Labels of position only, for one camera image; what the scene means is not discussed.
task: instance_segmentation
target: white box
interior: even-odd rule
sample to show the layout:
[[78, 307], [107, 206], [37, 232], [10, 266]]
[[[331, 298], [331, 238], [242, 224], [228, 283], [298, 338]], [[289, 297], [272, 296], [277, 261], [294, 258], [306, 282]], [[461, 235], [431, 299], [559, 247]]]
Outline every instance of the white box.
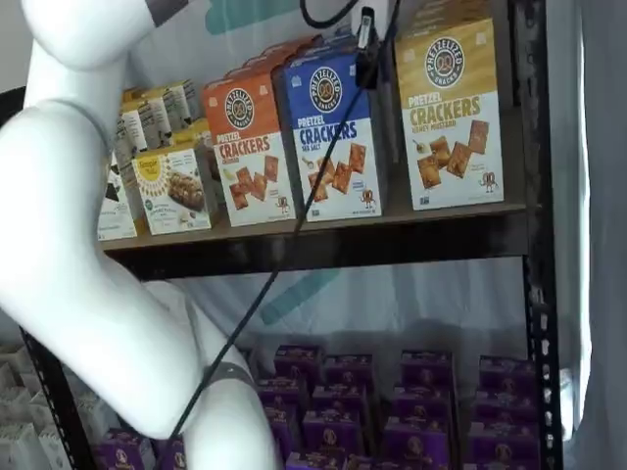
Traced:
[[121, 119], [132, 146], [133, 156], [138, 152], [161, 147], [155, 117], [146, 100], [139, 99], [122, 104]]
[[133, 161], [139, 192], [153, 235], [212, 227], [217, 215], [209, 163], [194, 143], [168, 147]]
[[25, 387], [10, 387], [0, 391], [0, 422], [29, 422], [29, 402], [30, 394]]
[[0, 468], [50, 470], [32, 424], [16, 423], [0, 427]]
[[55, 420], [52, 417], [52, 411], [48, 406], [48, 401], [43, 395], [43, 392], [38, 392], [28, 404], [28, 411], [30, 416], [28, 421], [32, 419], [35, 429], [40, 432], [44, 428], [55, 424]]
[[161, 146], [173, 145], [172, 133], [183, 127], [174, 94], [163, 86], [144, 92], [142, 98], [148, 101], [153, 112]]
[[61, 439], [59, 439], [59, 432], [55, 426], [46, 426], [46, 428], [39, 433], [39, 442], [52, 468], [72, 470], [68, 455], [66, 454]]

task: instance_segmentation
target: yellow cracker box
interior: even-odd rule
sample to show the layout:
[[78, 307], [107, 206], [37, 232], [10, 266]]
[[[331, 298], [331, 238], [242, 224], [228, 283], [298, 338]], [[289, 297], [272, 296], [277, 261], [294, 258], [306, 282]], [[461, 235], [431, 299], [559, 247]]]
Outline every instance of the yellow cracker box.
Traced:
[[396, 43], [417, 211], [504, 198], [492, 20], [451, 18]]

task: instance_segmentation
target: white snack box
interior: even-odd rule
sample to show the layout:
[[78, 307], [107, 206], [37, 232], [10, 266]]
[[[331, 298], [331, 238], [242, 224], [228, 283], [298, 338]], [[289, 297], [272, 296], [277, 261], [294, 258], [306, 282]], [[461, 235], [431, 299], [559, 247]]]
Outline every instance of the white snack box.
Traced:
[[72, 470], [66, 450], [63, 447], [61, 439], [59, 439], [59, 432], [54, 425], [46, 426], [45, 429], [39, 433], [39, 442], [52, 468]]
[[153, 112], [161, 147], [173, 145], [172, 133], [183, 127], [174, 94], [166, 87], [160, 87], [146, 91], [142, 98], [148, 101]]
[[202, 116], [196, 87], [191, 80], [171, 83], [167, 89], [174, 95], [174, 103], [180, 118], [180, 127], [185, 128]]
[[[187, 232], [212, 227], [217, 215], [217, 199], [212, 188], [209, 163], [195, 149], [194, 143], [168, 147], [133, 160], [133, 168], [143, 201], [150, 233]], [[201, 194], [183, 205], [172, 184], [176, 179], [191, 181]]]
[[43, 395], [43, 392], [38, 392], [28, 404], [28, 411], [30, 416], [28, 421], [32, 420], [35, 429], [40, 432], [47, 426], [55, 424], [55, 421], [52, 417], [52, 411], [50, 411], [50, 407], [48, 406], [48, 401]]
[[50, 470], [32, 424], [16, 423], [0, 427], [0, 468]]
[[121, 120], [132, 145], [132, 155], [161, 147], [153, 111], [144, 99], [121, 105]]

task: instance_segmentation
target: wire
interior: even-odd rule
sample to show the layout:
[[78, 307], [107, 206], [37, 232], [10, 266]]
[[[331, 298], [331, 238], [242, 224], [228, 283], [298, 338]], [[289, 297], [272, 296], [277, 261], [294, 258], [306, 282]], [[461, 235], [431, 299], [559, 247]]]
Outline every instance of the wire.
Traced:
[[[372, 63], [372, 65], [370, 65], [369, 69], [367, 70], [365, 74], [365, 79], [362, 81], [362, 83], [368, 83], [377, 71], [377, 64], [383, 57], [382, 51], [385, 50], [386, 46], [388, 45], [388, 43], [390, 42], [392, 38], [392, 35], [394, 34], [394, 31], [395, 31], [394, 24], [396, 23], [396, 20], [399, 15], [400, 4], [401, 4], [401, 0], [395, 1], [394, 10], [392, 11], [392, 18], [385, 32], [385, 37], [383, 38], [383, 42], [381, 42], [379, 50], [376, 53], [375, 60]], [[296, 247], [296, 239], [298, 238], [301, 232], [301, 229], [303, 228], [303, 223], [305, 223], [305, 219], [307, 218], [307, 212], [309, 212], [310, 207], [314, 203], [315, 193], [317, 192], [317, 188], [319, 187], [322, 181], [322, 177], [326, 173], [326, 166], [331, 158], [333, 149], [335, 148], [335, 145], [337, 144], [337, 141], [342, 132], [342, 129], [346, 125], [346, 122], [349, 120], [349, 117], [351, 113], [353, 112], [353, 109], [355, 108], [355, 105], [357, 104], [358, 99], [362, 95], [362, 92], [363, 92], [363, 86], [360, 85], [358, 87], [358, 90], [355, 92], [355, 95], [353, 96], [353, 99], [351, 100], [349, 107], [346, 109], [346, 112], [342, 116], [342, 119], [340, 120], [340, 125], [335, 127], [335, 133], [333, 134], [333, 138], [331, 139], [331, 142], [329, 143], [329, 146], [326, 149], [326, 153], [324, 154], [324, 160], [322, 162], [322, 165], [320, 166], [320, 171], [317, 174], [317, 178], [315, 179], [315, 184], [313, 185], [312, 192], [310, 193], [310, 196], [308, 197], [307, 202], [305, 203], [305, 209], [301, 212], [301, 214], [299, 215], [296, 221], [296, 226], [294, 227], [294, 231], [292, 232], [292, 235], [288, 241], [287, 248], [285, 252], [283, 253], [283, 257], [276, 264], [276, 266], [274, 267], [274, 270], [272, 271], [272, 273], [269, 275], [268, 279], [264, 283], [264, 286], [262, 287], [260, 292], [257, 294], [257, 297], [255, 298], [251, 306], [249, 306], [248, 310], [246, 311], [246, 314], [244, 315], [244, 318], [241, 319], [241, 321], [237, 324], [233, 332], [226, 339], [226, 343], [217, 354], [216, 359], [214, 359], [214, 362], [212, 362], [212, 365], [205, 368], [205, 371], [203, 373], [203, 379], [201, 380], [200, 384], [194, 391], [194, 395], [192, 395], [192, 398], [187, 403], [187, 406], [185, 406], [185, 410], [183, 411], [183, 414], [181, 415], [178, 422], [176, 423], [176, 426], [174, 427], [174, 430], [172, 431], [171, 435], [169, 436], [168, 441], [166, 442], [166, 445], [164, 447], [164, 451], [162, 452], [162, 456], [157, 461], [157, 465], [155, 466], [155, 468], [158, 468], [158, 469], [161, 468], [163, 455], [166, 453], [166, 450], [171, 447], [174, 439], [176, 439], [176, 437], [180, 434], [180, 430], [182, 429], [183, 424], [185, 424], [185, 421], [187, 420], [192, 409], [196, 405], [198, 398], [205, 391], [212, 377], [216, 373], [217, 367], [224, 359], [224, 356], [226, 355], [226, 353], [228, 353], [228, 350], [235, 345], [235, 340], [237, 340], [237, 337], [244, 330], [244, 328], [246, 327], [250, 319], [253, 317], [253, 315], [257, 311], [257, 308], [264, 300], [265, 295], [270, 290], [272, 283], [278, 276], [279, 272], [283, 269], [283, 266], [285, 266], [286, 262], [293, 256], [294, 248]]]
[[305, 23], [307, 23], [309, 26], [315, 29], [327, 29], [328, 27], [332, 27], [338, 24], [344, 17], [346, 17], [349, 14], [349, 12], [353, 10], [353, 7], [357, 5], [358, 1], [359, 0], [350, 0], [344, 6], [344, 8], [342, 8], [342, 10], [337, 12], [331, 18], [329, 18], [328, 20], [324, 22], [319, 22], [317, 20], [314, 20], [311, 17], [310, 12], [307, 11], [307, 0], [301, 0], [301, 14], [303, 15], [303, 20], [305, 20]]

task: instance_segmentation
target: round logo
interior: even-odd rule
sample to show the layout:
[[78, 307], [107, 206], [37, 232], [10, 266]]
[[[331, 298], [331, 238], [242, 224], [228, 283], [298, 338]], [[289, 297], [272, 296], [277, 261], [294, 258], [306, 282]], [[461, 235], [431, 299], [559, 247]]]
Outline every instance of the round logo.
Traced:
[[246, 90], [241, 88], [233, 88], [226, 95], [224, 101], [224, 111], [226, 112], [226, 118], [238, 129], [245, 129], [253, 121], [255, 116], [255, 105], [251, 95]]
[[429, 46], [424, 69], [429, 81], [438, 88], [453, 86], [463, 73], [463, 50], [451, 37], [440, 37]]
[[320, 67], [312, 75], [310, 95], [313, 105], [322, 113], [331, 113], [342, 100], [342, 82], [334, 69]]

